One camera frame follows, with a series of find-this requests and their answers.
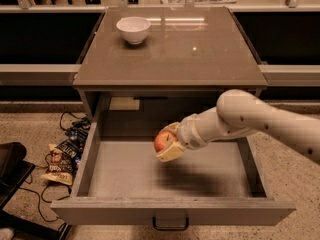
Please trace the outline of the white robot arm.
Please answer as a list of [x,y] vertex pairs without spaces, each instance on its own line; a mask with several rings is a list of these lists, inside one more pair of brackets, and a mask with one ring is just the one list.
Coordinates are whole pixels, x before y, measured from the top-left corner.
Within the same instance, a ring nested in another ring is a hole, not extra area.
[[275,108],[243,90],[228,90],[216,106],[164,127],[154,140],[157,158],[175,160],[187,149],[261,131],[306,158],[320,162],[320,120]]

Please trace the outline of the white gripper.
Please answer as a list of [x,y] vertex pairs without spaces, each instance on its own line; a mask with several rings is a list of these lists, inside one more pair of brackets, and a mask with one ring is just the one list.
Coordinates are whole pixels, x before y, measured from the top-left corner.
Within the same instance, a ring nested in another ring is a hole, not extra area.
[[[171,132],[176,134],[179,142],[185,147],[196,150],[207,145],[199,132],[199,125],[203,121],[199,114],[185,117],[180,123],[173,122],[160,130],[160,132]],[[156,143],[157,159],[161,162],[169,162],[181,157],[185,148],[178,141],[167,143]]]

